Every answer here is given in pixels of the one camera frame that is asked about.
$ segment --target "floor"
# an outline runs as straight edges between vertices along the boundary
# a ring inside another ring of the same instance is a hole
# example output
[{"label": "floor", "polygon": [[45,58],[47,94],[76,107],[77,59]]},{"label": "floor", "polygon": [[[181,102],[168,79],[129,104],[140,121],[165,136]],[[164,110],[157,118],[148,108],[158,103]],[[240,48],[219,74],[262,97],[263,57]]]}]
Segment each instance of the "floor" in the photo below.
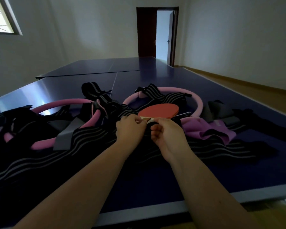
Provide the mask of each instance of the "floor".
[{"label": "floor", "polygon": [[[229,89],[235,90],[265,104],[277,111],[286,114],[286,92],[276,88],[263,88],[258,85],[248,85],[246,82],[235,82],[233,80],[221,78],[217,75],[198,72],[196,69],[188,68],[207,79],[215,81]],[[260,203],[245,204],[244,208],[252,217],[267,229],[286,229],[286,200],[264,201]],[[177,225],[162,227],[162,229],[195,229],[193,222],[181,223]]]}]

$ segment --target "person's right hand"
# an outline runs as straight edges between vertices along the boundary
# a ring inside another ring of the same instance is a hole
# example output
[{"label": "person's right hand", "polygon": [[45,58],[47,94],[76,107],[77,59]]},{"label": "person's right hand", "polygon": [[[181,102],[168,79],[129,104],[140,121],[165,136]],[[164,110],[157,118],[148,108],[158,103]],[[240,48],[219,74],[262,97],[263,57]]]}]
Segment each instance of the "person's right hand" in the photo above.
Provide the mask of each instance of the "person's right hand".
[{"label": "person's right hand", "polygon": [[164,159],[171,163],[184,153],[191,151],[183,129],[170,119],[157,118],[158,125],[150,127],[151,139],[159,147]]}]

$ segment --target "forearm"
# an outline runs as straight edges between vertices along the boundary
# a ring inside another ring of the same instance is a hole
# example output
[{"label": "forearm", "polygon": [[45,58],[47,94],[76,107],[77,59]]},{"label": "forearm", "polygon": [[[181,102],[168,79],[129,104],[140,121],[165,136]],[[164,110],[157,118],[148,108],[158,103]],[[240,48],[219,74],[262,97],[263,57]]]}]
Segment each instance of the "forearm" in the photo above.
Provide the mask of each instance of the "forearm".
[{"label": "forearm", "polygon": [[91,228],[132,148],[113,144],[43,200],[15,228]]},{"label": "forearm", "polygon": [[259,228],[190,149],[171,166],[198,228]]}]

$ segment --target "door frame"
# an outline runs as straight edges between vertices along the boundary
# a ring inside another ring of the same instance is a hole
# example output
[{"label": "door frame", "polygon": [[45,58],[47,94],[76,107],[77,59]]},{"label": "door frame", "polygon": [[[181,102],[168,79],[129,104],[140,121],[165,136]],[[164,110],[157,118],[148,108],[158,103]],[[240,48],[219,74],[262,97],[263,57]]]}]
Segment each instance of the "door frame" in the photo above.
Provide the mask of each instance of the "door frame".
[{"label": "door frame", "polygon": [[138,8],[149,8],[156,10],[171,10],[175,11],[173,17],[173,27],[172,27],[172,42],[170,48],[170,66],[175,64],[175,51],[176,51],[176,39],[177,39],[177,26],[178,26],[178,15],[179,15],[179,6],[177,7],[137,7]]}]

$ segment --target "person's left arm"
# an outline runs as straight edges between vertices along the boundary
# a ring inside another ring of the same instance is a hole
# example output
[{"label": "person's left arm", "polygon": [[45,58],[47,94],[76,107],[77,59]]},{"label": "person's left arm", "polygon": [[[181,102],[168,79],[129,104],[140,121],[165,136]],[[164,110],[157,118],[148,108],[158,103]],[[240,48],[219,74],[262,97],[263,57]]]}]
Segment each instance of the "person's left arm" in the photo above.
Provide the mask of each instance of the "person's left arm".
[{"label": "person's left arm", "polygon": [[117,141],[55,190],[15,229],[91,228],[127,157],[141,141],[147,122],[136,115],[117,122]]}]

